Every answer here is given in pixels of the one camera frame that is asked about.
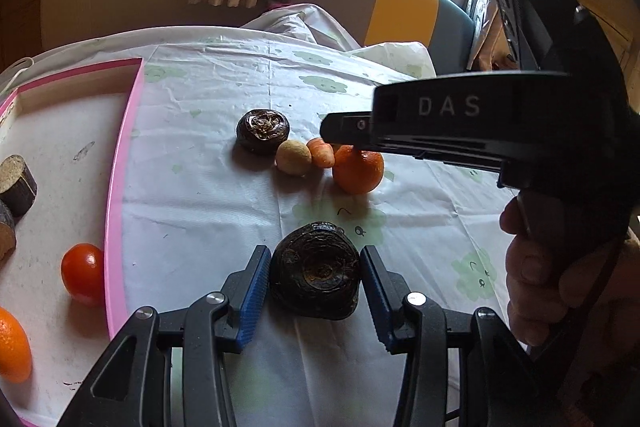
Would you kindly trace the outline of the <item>right hand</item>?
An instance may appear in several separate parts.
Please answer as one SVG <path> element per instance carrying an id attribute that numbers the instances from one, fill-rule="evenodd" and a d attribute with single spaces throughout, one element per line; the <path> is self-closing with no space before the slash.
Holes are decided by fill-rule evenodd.
<path id="1" fill-rule="evenodd" d="M 529 239 L 520 205 L 512 199 L 500 216 L 500 228 L 513 236 L 506 251 L 506 287 L 511 331 L 526 345 L 538 347 L 570 309 L 585 301 L 604 262 L 603 251 L 592 253 L 552 277 L 553 257 Z M 630 349 L 639 343 L 639 243 L 629 239 L 618 257 L 608 285 L 598 301 L 608 311 L 613 345 Z"/>

